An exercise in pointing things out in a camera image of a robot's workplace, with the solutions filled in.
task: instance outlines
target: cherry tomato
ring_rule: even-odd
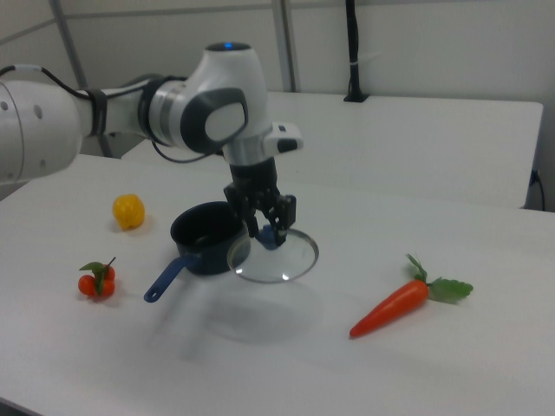
[[[78,283],[79,290],[83,295],[94,296],[95,295],[95,278],[91,275],[81,276]]]
[[[102,293],[101,296],[111,296],[114,293],[115,284],[113,280],[106,280],[104,279],[104,286],[102,286]]]
[[[108,271],[104,273],[104,282],[114,280],[115,279],[115,270],[112,266],[109,267]]]

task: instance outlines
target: cable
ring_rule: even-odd
[[[6,68],[2,68],[0,69],[0,76],[9,73],[10,71],[15,71],[16,70],[16,66],[15,65],[9,65]]]
[[[208,156],[212,156],[214,154],[214,153],[205,153],[202,156],[199,156],[198,158],[192,158],[192,159],[174,159],[174,158],[170,158],[168,155],[164,154],[160,150],[160,148],[158,147],[158,145],[156,144],[156,142],[154,140],[151,140],[151,143],[153,144],[154,150],[156,151],[157,154],[159,154],[165,160],[169,160],[170,162],[173,162],[173,163],[193,163],[193,162],[196,162],[198,160],[202,160],[204,158],[207,158]]]
[[[539,172],[536,171],[536,170],[532,170],[532,174],[530,175],[530,184],[529,184],[529,186],[534,185],[536,182],[538,182],[539,192],[541,193],[541,211],[545,211],[544,184],[541,181],[541,177],[539,176]]]
[[[538,185],[539,191],[541,193],[541,211],[545,211],[545,194],[544,194],[544,185],[541,183],[541,179],[538,175]]]
[[[46,76],[48,76],[48,78],[50,78],[50,80],[55,82],[58,85],[58,87],[64,89],[65,91],[67,91],[68,93],[73,95],[74,97],[79,98],[81,100],[91,101],[91,98],[88,94],[80,93],[79,91],[74,90],[72,87],[65,84],[62,80],[57,78],[54,74],[52,74],[46,68],[39,67],[39,66],[36,66],[36,65],[9,65],[8,67],[0,69],[0,76],[2,76],[4,74],[7,74],[10,71],[17,71],[17,70],[36,71],[36,72],[40,71],[43,74],[45,74]],[[139,87],[125,89],[125,90],[120,91],[118,93],[107,94],[106,97],[108,99],[121,97],[122,95],[135,93],[137,91],[141,91],[142,89],[143,89],[143,86],[141,85]]]

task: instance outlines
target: black cable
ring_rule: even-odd
[[[139,75],[137,78],[133,78],[131,81],[127,81],[125,84],[120,85],[120,88],[131,87],[132,85],[138,84],[139,82],[149,81],[154,78],[163,78],[164,75],[160,74],[143,74]]]
[[[106,94],[106,96],[110,99],[110,98],[115,98],[115,97],[121,97],[122,95],[127,95],[127,94],[131,94],[131,93],[135,93],[137,91],[141,91],[143,89],[144,85],[141,85],[140,87],[135,87],[135,88],[131,88],[131,89],[126,89],[124,91],[120,91],[119,93],[113,93],[113,94]]]
[[[198,160],[202,160],[204,158],[207,158],[208,156],[212,156],[214,154],[214,153],[205,153],[202,156],[199,156],[198,158],[192,158],[192,159],[174,159],[174,158],[170,158],[168,155],[164,154],[160,150],[160,148],[158,147],[158,145],[156,144],[156,142],[154,140],[151,140],[151,143],[153,144],[154,150],[156,151],[157,154],[159,154],[165,160],[169,160],[170,162],[173,162],[173,163],[193,163],[193,162],[196,162]]]
[[[0,76],[9,73],[10,71],[15,71],[16,70],[16,66],[15,65],[9,65],[6,68],[2,68],[0,69]]]
[[[541,211],[545,211],[544,184],[541,181],[541,177],[539,176],[539,172],[536,171],[536,170],[532,170],[532,174],[530,175],[530,184],[529,184],[529,186],[534,185],[536,182],[538,182],[539,192],[541,193]]]
[[[41,67],[41,72],[46,76],[48,76],[48,78],[50,78],[56,84],[58,84],[59,87],[65,89],[68,93],[72,94],[74,97],[81,98],[83,100],[89,100],[89,101],[91,100],[88,94],[83,94],[75,91],[72,87],[69,87],[68,85],[64,84],[61,80],[59,80],[56,76],[54,76],[54,74],[52,74],[46,68]]]
[[[539,191],[541,192],[541,211],[545,211],[545,195],[544,195],[544,185],[541,183],[541,179],[538,175]]]
[[[81,100],[91,101],[91,98],[88,94],[83,94],[83,93],[80,93],[80,92],[74,90],[72,87],[65,84],[62,80],[57,78],[54,74],[52,74],[46,68],[37,67],[37,69],[39,69],[39,68],[40,68],[40,71],[43,74],[45,74],[46,76],[48,76],[48,78],[50,78],[50,80],[55,82],[58,85],[58,87],[64,89],[65,91],[67,91],[68,93],[70,93],[71,95],[73,95],[76,98],[79,98]],[[7,74],[10,71],[16,71],[16,70],[17,70],[16,65],[9,65],[8,67],[0,69],[0,76],[2,76],[4,74]],[[143,86],[141,85],[139,87],[135,87],[135,88],[131,88],[131,89],[125,89],[123,91],[120,91],[119,93],[107,94],[106,97],[109,98],[109,99],[110,98],[121,97],[122,95],[135,93],[137,91],[141,91],[142,89],[143,89]]]

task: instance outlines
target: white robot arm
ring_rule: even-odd
[[[30,65],[7,70],[49,74]],[[276,243],[285,240],[296,200],[279,193],[273,156],[303,142],[294,125],[271,121],[262,69],[250,46],[209,46],[187,80],[167,77],[87,92],[58,83],[62,88],[0,81],[0,184],[64,169],[79,153],[83,137],[136,133],[203,156],[222,152],[233,178],[225,195],[251,237],[258,234],[254,214],[259,210],[271,223]]]

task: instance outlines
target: wall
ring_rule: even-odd
[[[75,82],[47,3],[0,3],[9,12],[0,12],[0,62],[42,63]],[[207,44],[231,39],[257,50],[270,90],[294,85],[301,92],[344,94],[347,89],[343,0],[60,0],[60,5],[82,75],[92,87],[115,87],[145,73],[189,75]],[[282,6],[289,28],[283,26]],[[372,94],[544,104],[535,166],[545,183],[547,208],[555,211],[555,1],[360,0],[356,13],[362,88]],[[25,34],[28,28],[35,29]],[[118,155],[137,142],[118,137],[111,144]],[[88,143],[87,152],[100,153]],[[537,187],[528,206],[539,208]]]
[[[291,0],[291,15],[299,90],[344,94],[344,2]],[[356,16],[366,92],[542,103],[535,165],[555,211],[553,0],[361,1]],[[540,207],[536,187],[527,205]]]

